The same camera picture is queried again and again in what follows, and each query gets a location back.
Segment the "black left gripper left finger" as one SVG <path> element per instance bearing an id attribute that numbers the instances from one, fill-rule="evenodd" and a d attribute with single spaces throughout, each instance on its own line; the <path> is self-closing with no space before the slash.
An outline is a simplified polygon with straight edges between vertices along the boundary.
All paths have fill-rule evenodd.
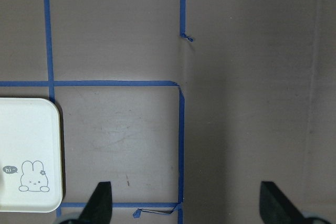
<path id="1" fill-rule="evenodd" d="M 55 223 L 110 223 L 111 219 L 112 185 L 99 182 L 79 214 L 58 217 Z"/>

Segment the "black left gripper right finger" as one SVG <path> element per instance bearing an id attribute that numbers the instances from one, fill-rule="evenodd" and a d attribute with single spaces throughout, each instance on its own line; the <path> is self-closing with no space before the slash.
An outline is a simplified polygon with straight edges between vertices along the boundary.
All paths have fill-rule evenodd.
<path id="1" fill-rule="evenodd" d="M 327 220 L 320 217 L 305 217 L 271 181 L 260 183 L 259 214 L 263 223 L 328 223 Z"/>

